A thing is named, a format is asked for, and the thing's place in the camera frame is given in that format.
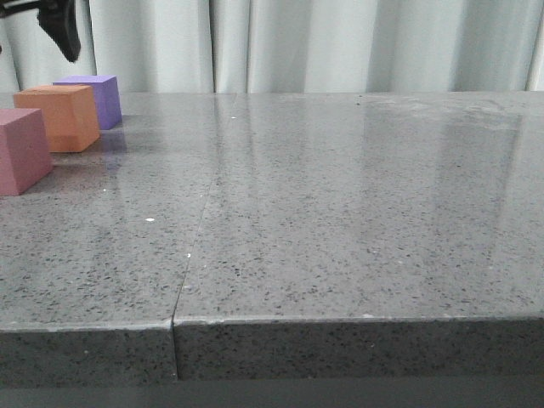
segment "pink cube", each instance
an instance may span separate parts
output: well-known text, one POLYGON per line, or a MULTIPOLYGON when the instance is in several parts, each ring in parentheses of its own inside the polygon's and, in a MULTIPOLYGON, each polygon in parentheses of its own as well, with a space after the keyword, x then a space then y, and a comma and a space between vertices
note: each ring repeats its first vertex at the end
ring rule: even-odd
POLYGON ((0 109, 0 196, 18 196, 53 170, 42 111, 0 109))

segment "table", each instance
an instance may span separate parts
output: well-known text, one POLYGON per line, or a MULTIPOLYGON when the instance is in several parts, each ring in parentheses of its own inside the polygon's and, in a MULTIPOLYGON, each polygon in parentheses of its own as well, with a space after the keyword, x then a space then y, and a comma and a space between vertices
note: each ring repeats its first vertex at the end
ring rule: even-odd
POLYGON ((122 110, 0 197, 1 387, 544 372, 542 93, 122 110))

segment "cube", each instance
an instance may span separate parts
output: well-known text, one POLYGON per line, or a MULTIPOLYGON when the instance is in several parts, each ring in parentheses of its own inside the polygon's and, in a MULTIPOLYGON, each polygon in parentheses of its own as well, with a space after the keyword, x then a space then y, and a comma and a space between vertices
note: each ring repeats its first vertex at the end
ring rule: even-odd
POLYGON ((121 120, 121 102, 117 77, 114 75, 72 75, 53 82, 54 85, 90 85, 99 116, 100 129, 111 129, 121 120))
POLYGON ((39 109, 0 109, 0 196, 18 196, 53 170, 39 109))
POLYGON ((14 103, 42 109, 50 151, 83 151, 100 136, 93 89, 87 85, 29 88, 16 93, 14 103))

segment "white curtain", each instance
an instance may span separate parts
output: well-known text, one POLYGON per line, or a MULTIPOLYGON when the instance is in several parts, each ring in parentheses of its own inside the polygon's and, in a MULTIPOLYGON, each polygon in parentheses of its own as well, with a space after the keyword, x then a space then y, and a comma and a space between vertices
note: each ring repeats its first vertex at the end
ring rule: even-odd
POLYGON ((80 59, 0 20, 0 91, 115 74, 122 91, 544 90, 544 0, 76 0, 80 59))

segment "black object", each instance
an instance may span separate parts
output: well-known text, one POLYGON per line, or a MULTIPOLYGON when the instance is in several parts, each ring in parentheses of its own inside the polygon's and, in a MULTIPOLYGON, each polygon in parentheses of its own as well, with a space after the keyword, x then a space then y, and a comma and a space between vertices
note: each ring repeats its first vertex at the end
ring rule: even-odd
POLYGON ((37 20, 40 27, 55 41, 66 59, 77 61, 82 45, 77 35, 75 0, 36 0, 27 3, 0 0, 0 19, 30 9, 39 10, 37 20))

